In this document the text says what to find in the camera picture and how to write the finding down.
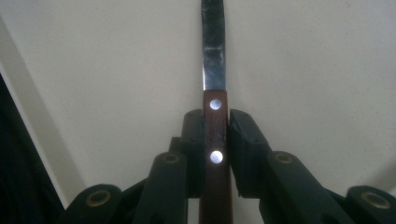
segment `knife blade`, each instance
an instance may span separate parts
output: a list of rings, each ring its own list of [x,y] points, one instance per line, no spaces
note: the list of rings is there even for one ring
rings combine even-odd
[[[202,0],[204,90],[225,90],[225,25],[222,0]]]

